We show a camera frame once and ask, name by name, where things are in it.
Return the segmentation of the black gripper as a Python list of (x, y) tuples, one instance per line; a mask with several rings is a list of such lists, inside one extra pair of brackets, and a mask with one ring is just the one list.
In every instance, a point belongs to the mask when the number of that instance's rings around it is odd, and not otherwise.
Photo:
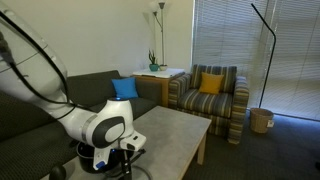
[(118, 180), (132, 180), (131, 164), (135, 162), (142, 154), (146, 152), (145, 149), (138, 150), (138, 154), (131, 159), (129, 150), (117, 150), (117, 159), (121, 164), (121, 171), (116, 175)]

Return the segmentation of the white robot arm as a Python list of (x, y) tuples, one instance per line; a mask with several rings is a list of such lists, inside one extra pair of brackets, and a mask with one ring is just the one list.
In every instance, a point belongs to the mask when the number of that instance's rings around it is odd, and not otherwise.
[(3, 90), (45, 110), (64, 126), (69, 136), (92, 146), (94, 169), (98, 170), (108, 164), (112, 150), (121, 151), (121, 180), (132, 180), (131, 161), (127, 153), (142, 150), (146, 137), (134, 130), (131, 103), (121, 98), (109, 99), (97, 113), (74, 104), (68, 98), (66, 77), (55, 61), (15, 24), (6, 10), (1, 11), (1, 17), (20, 32), (47, 61), (36, 72), (22, 73), (11, 52), (3, 50), (1, 57), (11, 70)]

